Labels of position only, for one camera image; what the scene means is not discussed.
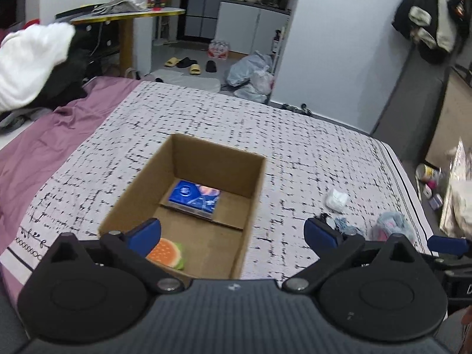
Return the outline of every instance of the yellow table edge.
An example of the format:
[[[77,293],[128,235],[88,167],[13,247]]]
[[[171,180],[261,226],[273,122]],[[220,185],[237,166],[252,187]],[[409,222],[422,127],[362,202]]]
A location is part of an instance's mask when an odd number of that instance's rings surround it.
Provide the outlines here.
[[[140,18],[140,17],[157,17],[157,16],[178,16],[180,14],[184,14],[185,9],[182,9],[181,11],[175,11],[175,12],[166,12],[166,11],[151,11],[151,12],[143,12],[143,13],[137,13],[137,14],[122,14],[122,15],[116,15],[116,16],[96,16],[96,17],[90,17],[87,19],[80,20],[80,17],[77,17],[76,19],[71,20],[71,24],[77,25],[77,24],[91,24],[94,22],[105,22],[105,21],[116,21],[116,20],[131,20],[135,18]]]

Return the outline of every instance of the bed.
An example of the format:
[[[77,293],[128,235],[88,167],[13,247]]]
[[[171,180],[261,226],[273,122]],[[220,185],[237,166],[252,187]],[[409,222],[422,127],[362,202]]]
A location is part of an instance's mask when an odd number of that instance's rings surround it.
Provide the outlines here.
[[[97,228],[171,134],[194,135],[267,157],[243,278],[282,281],[317,257],[304,221],[325,212],[332,187],[349,193],[343,215],[368,231],[384,211],[413,225],[415,248],[433,234],[393,151],[360,133],[289,111],[195,89],[95,78],[88,97],[58,108],[0,150],[0,263],[13,302],[59,233]]]

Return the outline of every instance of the white towel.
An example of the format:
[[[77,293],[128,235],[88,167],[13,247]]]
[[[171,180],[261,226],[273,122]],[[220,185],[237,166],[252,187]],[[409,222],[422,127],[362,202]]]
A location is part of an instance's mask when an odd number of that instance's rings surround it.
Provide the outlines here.
[[[56,65],[67,59],[76,30],[67,23],[32,25],[7,35],[0,47],[0,113],[32,102]]]

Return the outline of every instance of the slipper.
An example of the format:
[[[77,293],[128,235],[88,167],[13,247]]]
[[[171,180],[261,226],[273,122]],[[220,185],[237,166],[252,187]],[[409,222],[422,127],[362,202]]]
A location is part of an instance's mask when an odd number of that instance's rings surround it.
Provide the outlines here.
[[[172,68],[176,66],[179,61],[180,60],[177,57],[173,57],[169,59],[164,65],[168,66],[169,68]]]
[[[205,67],[205,70],[208,72],[208,73],[215,73],[216,72],[216,64],[213,60],[209,60],[207,62],[207,66]]]
[[[190,67],[190,74],[200,74],[200,73],[201,73],[200,66],[197,63],[194,63]]]
[[[191,60],[188,57],[185,57],[183,60],[180,60],[176,66],[177,68],[188,68],[190,65],[193,65],[194,63],[197,63],[197,60]]]

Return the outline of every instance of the small box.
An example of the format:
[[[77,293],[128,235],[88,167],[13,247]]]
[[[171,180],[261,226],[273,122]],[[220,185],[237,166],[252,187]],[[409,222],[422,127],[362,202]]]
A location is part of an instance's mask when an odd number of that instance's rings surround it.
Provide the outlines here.
[[[162,237],[182,246],[182,271],[162,266],[186,285],[193,278],[239,278],[259,205],[265,158],[187,135],[162,143],[115,203],[99,228],[126,232],[149,218],[160,221]],[[169,207],[181,182],[219,190],[212,218]]]
[[[180,180],[174,185],[166,205],[185,213],[212,219],[220,193],[218,189]]]

